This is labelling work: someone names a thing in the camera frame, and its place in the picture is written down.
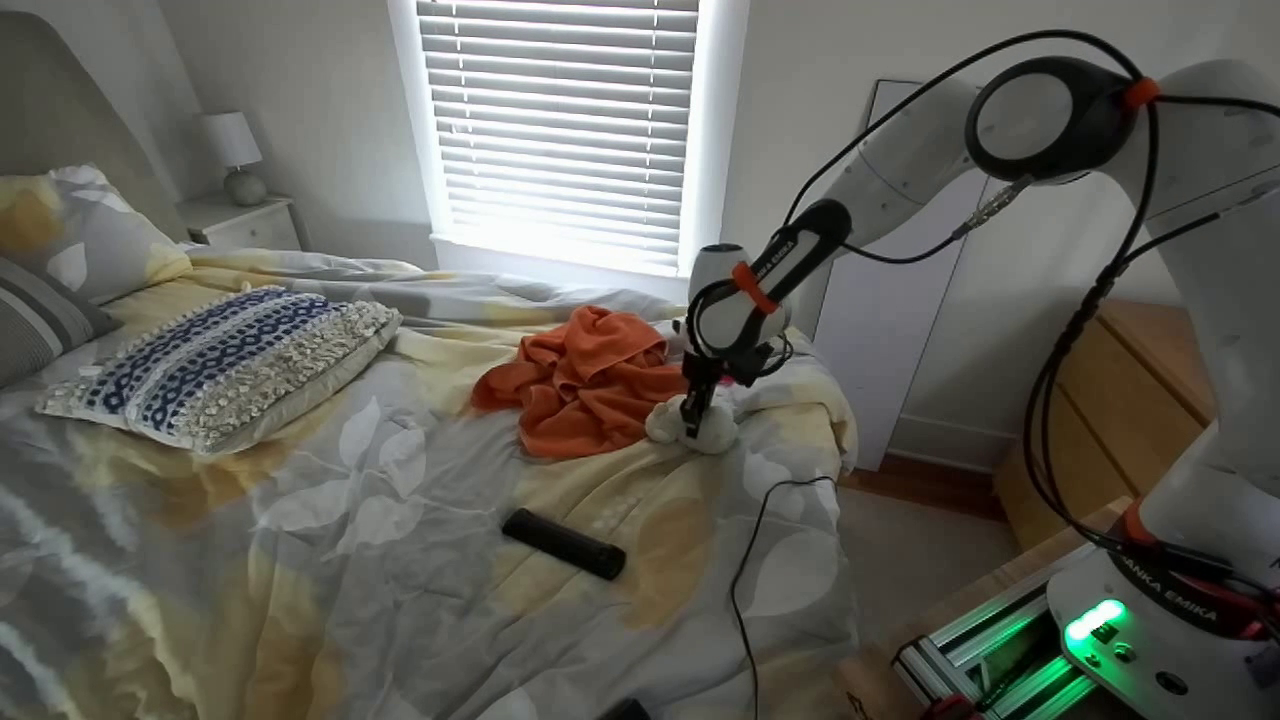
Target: patterned pillow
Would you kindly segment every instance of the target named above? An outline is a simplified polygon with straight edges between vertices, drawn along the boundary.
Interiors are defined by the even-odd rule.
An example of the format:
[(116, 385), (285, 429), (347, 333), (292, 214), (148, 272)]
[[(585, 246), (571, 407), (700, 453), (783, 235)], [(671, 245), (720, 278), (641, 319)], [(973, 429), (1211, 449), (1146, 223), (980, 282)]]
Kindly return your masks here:
[(0, 256), (0, 385), (113, 333), (116, 325), (34, 272)]
[(240, 453), (357, 380), (397, 328), (400, 312), (366, 298), (245, 292), (80, 369), (40, 411)]
[(191, 266), (191, 258), (91, 163), (0, 178), (0, 256), (108, 303)]

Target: white pillow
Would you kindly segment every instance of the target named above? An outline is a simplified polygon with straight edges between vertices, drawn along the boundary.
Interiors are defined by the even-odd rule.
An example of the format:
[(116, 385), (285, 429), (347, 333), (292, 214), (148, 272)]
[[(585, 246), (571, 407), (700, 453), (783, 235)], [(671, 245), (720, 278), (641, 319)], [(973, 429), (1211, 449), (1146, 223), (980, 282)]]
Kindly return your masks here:
[(322, 404), (397, 328), (400, 312), (371, 298), (245, 292), (80, 369), (40, 411), (222, 457)]
[(0, 256), (85, 303), (191, 272), (191, 258), (91, 163), (0, 176)]

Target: window blinds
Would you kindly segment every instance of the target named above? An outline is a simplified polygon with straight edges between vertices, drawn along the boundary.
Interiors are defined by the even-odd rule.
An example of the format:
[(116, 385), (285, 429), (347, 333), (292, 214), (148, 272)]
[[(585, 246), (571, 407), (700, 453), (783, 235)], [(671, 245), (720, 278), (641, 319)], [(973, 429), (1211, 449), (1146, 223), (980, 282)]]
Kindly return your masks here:
[(696, 0), (419, 0), (445, 235), (679, 272)]

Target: orange cloth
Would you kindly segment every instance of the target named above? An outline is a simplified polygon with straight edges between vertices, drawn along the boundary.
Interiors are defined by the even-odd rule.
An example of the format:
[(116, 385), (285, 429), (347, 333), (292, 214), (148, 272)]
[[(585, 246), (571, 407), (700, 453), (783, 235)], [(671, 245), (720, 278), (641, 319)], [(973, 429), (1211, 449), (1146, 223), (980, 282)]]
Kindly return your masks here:
[(569, 325), (520, 338), (520, 356), (483, 371), (471, 407), (520, 407), (527, 457), (597, 457), (642, 436), (642, 415), (683, 389), (663, 338), (627, 312), (579, 306)]

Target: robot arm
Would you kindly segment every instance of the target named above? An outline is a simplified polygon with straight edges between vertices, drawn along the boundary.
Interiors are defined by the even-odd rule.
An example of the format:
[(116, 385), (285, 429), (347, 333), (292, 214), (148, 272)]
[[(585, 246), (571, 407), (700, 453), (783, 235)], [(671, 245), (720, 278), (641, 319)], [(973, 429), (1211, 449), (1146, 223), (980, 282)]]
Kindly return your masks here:
[(723, 376), (752, 385), (779, 363), (779, 306), (839, 246), (863, 246), (910, 220), (941, 188), (980, 163), (1012, 178), (958, 233), (997, 214), (1024, 185), (1111, 161), (1129, 133), (1129, 81), (1084, 61), (1029, 61), (992, 84), (942, 81), (893, 117), (823, 199), (783, 223), (760, 258), (735, 245), (705, 246), (691, 272), (683, 436), (696, 440)]
[(973, 99), (973, 84), (941, 84), (901, 112), (873, 134), (873, 146), (839, 173), (823, 199), (779, 227), (749, 266), (735, 245), (705, 246), (691, 272), (696, 298), (688, 312), (696, 352), (723, 356), (733, 376), (749, 371), (754, 349), (768, 349), (786, 325), (779, 303), (819, 264), (839, 246), (863, 246), (887, 235), (968, 173), (964, 117)]
[[(783, 333), (779, 298), (804, 275), (834, 246), (873, 245), (903, 223), (968, 163), (1012, 188), (1076, 173), (1115, 176), (1146, 233), (1178, 235), (1142, 246), (1159, 246), (1188, 303), (1217, 422), (1123, 515), (1105, 551), (1047, 578), (1042, 603), (1065, 626), (1088, 620), (1099, 598), (1123, 607), (1115, 630), (1135, 646), (1135, 664), (1097, 638), (1073, 644), (1073, 630), (1065, 646), (1080, 672), (1142, 717), (1232, 706), (1262, 720), (1280, 717), (1280, 685), (1259, 685), (1253, 672), (1262, 654), (1254, 638), (1280, 638), (1280, 112), (1241, 112), (1241, 99), (1204, 104), (1204, 96), (1249, 104), (1270, 99), (1276, 86), (1241, 62), (1196, 62), (1162, 81), (1162, 122), (1154, 112), (1133, 122), (1154, 99), (1154, 84), (1080, 61), (1029, 61), (983, 86), (941, 84), (873, 134), (832, 190), (779, 227), (754, 264), (723, 245), (700, 256), (683, 325), (679, 422), (683, 440), (696, 440), (714, 385), (723, 376), (752, 385), (768, 369)], [(1169, 690), (1153, 668), (1196, 690)]]

